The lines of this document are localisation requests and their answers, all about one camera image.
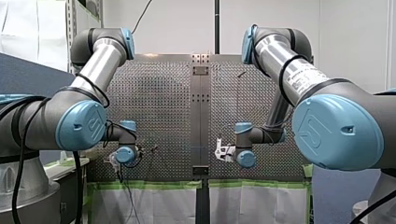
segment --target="blue joint cap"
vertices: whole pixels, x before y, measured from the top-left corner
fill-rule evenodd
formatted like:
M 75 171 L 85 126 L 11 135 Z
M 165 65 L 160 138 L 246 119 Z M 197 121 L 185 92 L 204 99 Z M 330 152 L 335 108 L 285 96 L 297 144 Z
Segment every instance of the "blue joint cap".
M 120 125 L 126 129 L 131 130 L 132 132 L 136 132 L 136 122 L 129 119 L 124 119 L 120 122 Z
M 106 130 L 106 111 L 93 100 L 72 105 L 58 122 L 56 143 L 61 150 L 77 151 L 94 147 Z
M 126 28 L 121 28 L 122 35 L 124 37 L 125 45 L 127 48 L 128 60 L 134 59 L 134 38 L 130 30 Z
M 302 101 L 294 111 L 292 129 L 303 155 L 326 169 L 368 169 L 384 150 L 382 132 L 371 114 L 338 95 L 315 95 Z
M 134 161 L 136 155 L 129 147 L 120 147 L 116 151 L 116 160 L 119 163 L 129 163 Z
M 256 156 L 252 151 L 245 150 L 238 154 L 236 161 L 244 168 L 251 168 L 256 165 Z
M 282 136 L 280 136 L 280 139 L 279 139 L 279 142 L 278 142 L 278 143 L 285 142 L 286 136 L 287 136 L 287 135 L 288 135 L 288 132 L 286 131 L 286 129 L 283 129 Z
M 253 129 L 253 124 L 250 122 L 238 122 L 235 124 L 235 133 L 246 133 Z
M 32 94 L 0 94 L 0 105 L 21 100 L 28 96 L 32 96 Z
M 245 31 L 244 40 L 242 42 L 242 63 L 253 64 L 252 52 L 253 52 L 253 37 L 256 34 L 257 27 L 249 27 Z

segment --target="metal backboard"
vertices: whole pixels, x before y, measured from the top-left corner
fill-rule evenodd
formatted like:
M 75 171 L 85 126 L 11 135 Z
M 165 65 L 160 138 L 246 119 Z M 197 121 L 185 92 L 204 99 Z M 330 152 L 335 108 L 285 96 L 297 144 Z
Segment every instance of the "metal backboard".
M 254 66 L 241 64 L 240 56 L 137 55 L 114 76 L 107 90 L 111 101 L 107 113 L 116 122 L 135 120 L 137 143 L 147 151 L 158 149 L 147 153 L 136 168 L 123 169 L 124 177 L 303 180 L 305 159 L 294 144 L 289 123 L 286 142 L 253 148 L 258 159 L 255 168 L 241 169 L 214 155 L 219 133 L 223 143 L 234 143 L 237 121 L 264 124 L 275 91 L 276 84 Z M 91 181 L 117 178 L 111 165 L 104 163 L 116 149 L 117 143 L 96 147 Z M 208 165 L 209 174 L 193 175 L 194 165 Z
M 190 91 L 190 55 L 139 55 L 117 70 L 107 90 L 108 118 L 136 121 L 137 144 L 147 151 L 137 167 L 123 169 L 125 178 L 192 179 Z M 98 159 L 90 165 L 91 181 L 116 179 L 104 160 L 117 147 L 117 143 L 96 147 Z

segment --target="cable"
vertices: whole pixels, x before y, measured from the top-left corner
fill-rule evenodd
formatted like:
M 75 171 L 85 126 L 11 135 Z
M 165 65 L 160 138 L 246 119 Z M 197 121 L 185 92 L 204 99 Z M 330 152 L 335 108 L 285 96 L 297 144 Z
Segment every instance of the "cable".
M 132 212 L 134 211 L 134 215 L 136 216 L 137 222 L 140 224 L 140 219 L 139 219 L 139 216 L 137 215 L 136 208 L 134 207 L 134 198 L 132 197 L 131 189 L 130 189 L 129 186 L 128 186 L 128 181 L 127 181 L 127 180 L 126 180 L 126 181 L 123 181 L 122 166 L 120 166 L 120 171 L 119 171 L 119 172 L 116 172 L 116 174 L 117 174 L 117 177 L 119 178 L 120 183 L 121 183 L 121 184 L 123 183 L 123 185 L 125 186 L 125 188 L 128 189 L 128 192 L 129 192 L 129 199 L 131 200 L 131 206 L 132 206 L 132 207 L 131 207 L 131 212 L 129 213 L 129 216 L 128 216 L 128 218 L 126 219 L 125 223 L 128 223 L 129 219 L 131 219 L 131 217 L 132 217 Z
M 278 123 L 276 123 L 276 124 L 273 124 L 273 125 L 266 125 L 266 124 L 264 124 L 264 127 L 265 128 L 276 128 L 276 127 L 278 127 L 278 126 L 280 126 L 280 125 L 283 125 L 283 124 L 285 124 L 285 123 L 287 123 L 290 119 L 291 119 L 291 115 L 293 114 L 293 111 L 294 111 L 294 109 L 292 109 L 291 111 L 290 111 L 290 113 L 288 114 L 288 116 L 284 119 L 284 120 L 282 120 L 282 121 L 280 121 L 280 122 L 278 122 Z
M 134 210 L 134 215 L 136 216 L 137 223 L 140 224 L 140 219 L 139 219 L 139 216 L 137 215 L 136 207 L 134 206 L 134 198 L 132 197 L 131 189 L 128 186 L 128 181 L 125 181 L 123 185 L 125 186 L 125 188 L 128 189 L 129 199 L 131 200 L 132 210 Z M 125 223 L 128 223 L 130 218 L 131 218 L 131 216 L 128 217 L 128 219 L 126 220 Z
M 120 128 L 120 129 L 123 129 L 124 131 L 126 131 L 128 134 L 131 134 L 131 135 L 136 139 L 136 134 L 134 134 L 133 131 L 131 131 L 131 130 L 125 128 L 125 127 L 122 126 L 122 125 L 119 125 L 119 124 L 117 124 L 117 123 L 114 123 L 112 120 L 108 119 L 108 120 L 106 121 L 106 140 L 103 142 L 102 147 L 107 147 L 108 142 L 109 142 L 110 139 L 111 139 L 111 136 L 113 136 L 114 127 L 118 127 L 118 128 Z
M 131 166 L 128 166 L 127 164 L 123 163 L 122 165 L 123 165 L 125 168 L 133 169 L 133 168 L 135 168 L 135 167 L 142 161 L 142 158 L 143 158 L 142 153 L 140 153 L 140 156 L 139 156 L 139 158 L 137 159 L 137 162 L 136 162 L 135 164 L 133 164 L 133 165 L 131 165 Z
M 37 107 L 35 112 L 32 114 L 32 116 L 26 121 L 26 125 L 24 127 L 23 133 L 22 133 L 22 138 L 21 138 L 21 155 L 20 155 L 20 164 L 18 165 L 18 173 L 17 177 L 15 179 L 15 186 L 14 186 L 14 192 L 12 194 L 12 202 L 11 202 L 11 208 L 12 208 L 12 217 L 14 219 L 15 224 L 21 224 L 20 218 L 18 216 L 18 209 L 17 209 L 17 201 L 18 201 L 18 194 L 20 191 L 20 186 L 21 186 L 21 178 L 22 178 L 22 171 L 23 171 L 23 165 L 24 165 L 24 150 L 26 149 L 26 136 L 27 132 L 29 130 L 30 124 L 32 123 L 33 119 L 35 118 L 35 115 L 40 111 L 40 109 L 47 103 L 47 101 L 50 98 L 45 98 Z
M 23 99 L 12 102 L 11 104 L 6 105 L 5 107 L 3 107 L 0 110 L 0 120 L 2 120 L 9 112 L 11 112 L 13 109 L 17 108 L 18 106 L 27 105 L 34 101 L 40 101 L 40 100 L 44 100 L 44 99 L 45 99 L 45 97 L 43 97 L 43 96 L 27 96 Z
M 151 4 L 151 2 L 152 2 L 152 0 L 149 0 L 149 1 L 148 1 L 148 4 L 146 5 L 145 9 L 143 10 L 142 15 L 140 15 L 139 20 L 137 20 L 137 23 L 136 23 L 136 25 L 134 26 L 134 30 L 132 31 L 132 34 L 134 34 L 134 32 L 136 31 L 137 26 L 139 25 L 140 21 L 142 20 L 143 16 L 145 15 L 146 10 L 149 8 L 149 5 Z
M 89 78 L 87 78 L 86 76 L 77 73 L 76 77 L 81 77 L 82 79 L 84 79 L 86 82 L 88 82 L 91 87 L 97 91 L 99 91 L 101 93 L 101 95 L 105 98 L 106 100 L 106 105 L 103 105 L 104 108 L 108 108 L 110 106 L 110 100 L 108 99 L 107 95 L 105 94 L 104 91 L 102 91 L 98 86 L 96 86 Z
M 373 212 L 377 207 L 381 206 L 384 203 L 387 203 L 388 201 L 390 201 L 394 197 L 396 197 L 396 190 L 394 190 L 393 192 L 391 192 L 387 196 L 383 197 L 382 199 L 380 199 L 376 203 L 373 203 L 372 205 L 370 205 L 368 208 L 366 208 L 364 211 L 362 211 L 358 216 L 356 216 L 350 222 L 350 224 L 359 224 L 359 223 L 361 223 L 361 219 L 362 218 L 367 216 L 369 213 Z
M 289 66 L 289 64 L 291 64 L 296 59 L 304 59 L 304 60 L 306 60 L 308 62 L 308 59 L 306 59 L 306 57 L 304 55 L 302 55 L 302 54 L 297 54 L 297 55 L 294 55 L 293 57 L 289 58 L 287 61 L 285 61 L 285 63 L 283 64 L 282 68 L 280 69 L 279 82 L 277 84 L 279 86 L 280 93 L 282 94 L 283 98 L 285 98 L 285 100 L 291 106 L 294 106 L 294 105 L 291 103 L 288 95 L 285 93 L 285 89 L 283 88 L 283 76 L 285 75 L 286 68 Z
M 76 163 L 76 171 L 77 171 L 77 213 L 76 213 L 76 224 L 81 223 L 82 218 L 82 203 L 83 203 L 83 186 L 82 186 L 82 172 L 81 172 L 81 163 L 79 162 L 79 155 L 77 151 L 73 151 L 73 156 Z

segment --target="small label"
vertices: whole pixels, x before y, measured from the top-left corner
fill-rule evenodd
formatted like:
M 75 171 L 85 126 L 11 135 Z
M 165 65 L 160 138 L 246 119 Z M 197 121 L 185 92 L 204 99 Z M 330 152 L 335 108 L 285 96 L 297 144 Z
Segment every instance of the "small label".
M 320 72 L 314 65 L 303 63 L 286 81 L 301 95 L 312 86 L 327 80 L 329 80 L 329 78 Z

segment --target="industrial robot arm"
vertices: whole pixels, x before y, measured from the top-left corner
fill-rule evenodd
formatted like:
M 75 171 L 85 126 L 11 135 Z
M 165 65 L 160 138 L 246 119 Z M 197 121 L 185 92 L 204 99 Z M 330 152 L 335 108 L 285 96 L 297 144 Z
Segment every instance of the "industrial robot arm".
M 393 96 L 372 95 L 346 79 L 326 77 L 310 62 L 309 41 L 297 30 L 252 26 L 242 57 L 278 84 L 267 124 L 282 122 L 288 105 L 294 107 L 294 140 L 314 164 L 344 171 L 396 168 Z M 236 158 L 250 153 L 252 144 L 281 141 L 281 125 L 275 132 L 265 127 L 235 125 Z
M 116 69 L 133 58 L 134 42 L 129 30 L 83 31 L 75 37 L 71 48 L 72 63 L 83 67 L 70 86 L 58 90 L 51 99 L 23 95 L 0 97 L 0 182 L 3 183 L 0 217 L 6 223 L 12 222 L 9 205 L 14 186 L 19 193 L 18 207 L 35 204 L 39 195 L 45 198 L 52 188 L 38 159 L 38 150 L 78 151 L 94 147 L 101 140 L 118 141 L 116 159 L 119 163 L 140 157 L 135 146 L 134 122 L 122 120 L 120 124 L 107 125 L 105 111 L 109 104 L 105 92 Z M 23 170 L 21 160 L 26 160 L 23 175 L 19 174 L 19 170 Z M 19 223 L 14 213 L 14 198 L 12 215 Z M 26 223 L 29 218 L 22 216 L 21 220 Z

